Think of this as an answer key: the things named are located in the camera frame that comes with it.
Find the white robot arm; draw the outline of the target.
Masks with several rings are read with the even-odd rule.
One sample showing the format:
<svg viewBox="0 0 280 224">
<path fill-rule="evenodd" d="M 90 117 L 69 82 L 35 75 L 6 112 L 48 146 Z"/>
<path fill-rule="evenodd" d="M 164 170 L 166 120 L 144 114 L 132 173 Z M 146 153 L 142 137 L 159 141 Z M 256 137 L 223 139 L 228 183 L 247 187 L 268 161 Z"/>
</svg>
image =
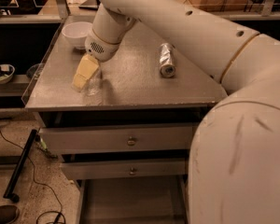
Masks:
<svg viewBox="0 0 280 224">
<path fill-rule="evenodd" d="M 108 52 L 140 21 L 220 83 L 189 156 L 190 224 L 280 224 L 280 41 L 174 0 L 99 0 Z"/>
</svg>

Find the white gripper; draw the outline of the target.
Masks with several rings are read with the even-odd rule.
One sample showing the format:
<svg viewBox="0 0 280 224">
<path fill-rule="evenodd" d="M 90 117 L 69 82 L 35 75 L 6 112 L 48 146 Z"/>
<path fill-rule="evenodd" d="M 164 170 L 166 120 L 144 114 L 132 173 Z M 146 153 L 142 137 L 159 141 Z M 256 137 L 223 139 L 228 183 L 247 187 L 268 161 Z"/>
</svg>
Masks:
<svg viewBox="0 0 280 224">
<path fill-rule="evenodd" d="M 99 69 L 98 60 L 100 62 L 110 60 L 118 49 L 119 44 L 104 42 L 93 30 L 89 30 L 85 40 L 85 50 L 89 54 L 85 54 L 79 62 L 73 77 L 72 88 L 75 91 L 82 91 Z"/>
</svg>

